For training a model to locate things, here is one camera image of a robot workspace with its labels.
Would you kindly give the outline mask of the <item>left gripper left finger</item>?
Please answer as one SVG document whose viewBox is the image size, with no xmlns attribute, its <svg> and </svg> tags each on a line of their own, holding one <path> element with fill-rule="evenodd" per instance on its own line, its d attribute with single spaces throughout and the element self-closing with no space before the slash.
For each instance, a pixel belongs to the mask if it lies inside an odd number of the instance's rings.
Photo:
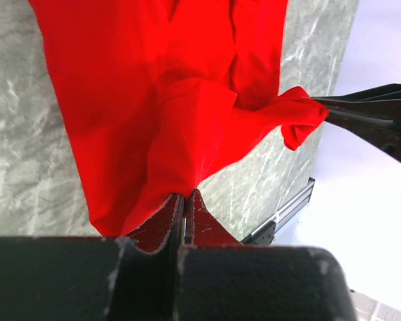
<svg viewBox="0 0 401 321">
<path fill-rule="evenodd" d="M 185 200 L 122 237 L 0 237 L 0 320 L 171 320 Z"/>
</svg>

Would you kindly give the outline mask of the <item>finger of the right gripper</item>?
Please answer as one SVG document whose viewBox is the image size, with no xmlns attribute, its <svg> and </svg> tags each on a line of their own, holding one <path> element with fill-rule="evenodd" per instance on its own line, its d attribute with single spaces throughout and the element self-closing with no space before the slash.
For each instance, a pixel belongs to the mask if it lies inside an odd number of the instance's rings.
<svg viewBox="0 0 401 321">
<path fill-rule="evenodd" d="M 401 121 L 401 84 L 388 84 L 342 96 L 315 97 L 315 100 L 341 112 Z"/>
<path fill-rule="evenodd" d="M 401 134 L 391 129 L 379 127 L 361 120 L 338 116 L 330 111 L 327 121 L 366 140 L 401 163 Z"/>
</svg>

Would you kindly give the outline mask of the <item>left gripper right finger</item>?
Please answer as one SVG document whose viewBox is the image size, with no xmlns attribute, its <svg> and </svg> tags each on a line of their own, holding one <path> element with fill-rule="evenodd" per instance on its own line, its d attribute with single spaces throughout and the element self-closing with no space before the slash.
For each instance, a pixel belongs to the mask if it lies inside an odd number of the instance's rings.
<svg viewBox="0 0 401 321">
<path fill-rule="evenodd" d="M 177 256 L 179 320 L 355 320 L 337 260 L 319 247 L 235 240 L 194 191 Z"/>
</svg>

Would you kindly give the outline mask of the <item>red t shirt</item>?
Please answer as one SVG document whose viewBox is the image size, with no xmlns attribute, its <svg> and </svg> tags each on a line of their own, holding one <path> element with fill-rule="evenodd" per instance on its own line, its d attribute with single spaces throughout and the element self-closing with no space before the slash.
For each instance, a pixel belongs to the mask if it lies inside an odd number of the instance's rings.
<svg viewBox="0 0 401 321">
<path fill-rule="evenodd" d="M 327 108 L 278 90 L 286 1 L 32 1 L 103 236 L 244 158 L 280 127 L 299 148 Z"/>
</svg>

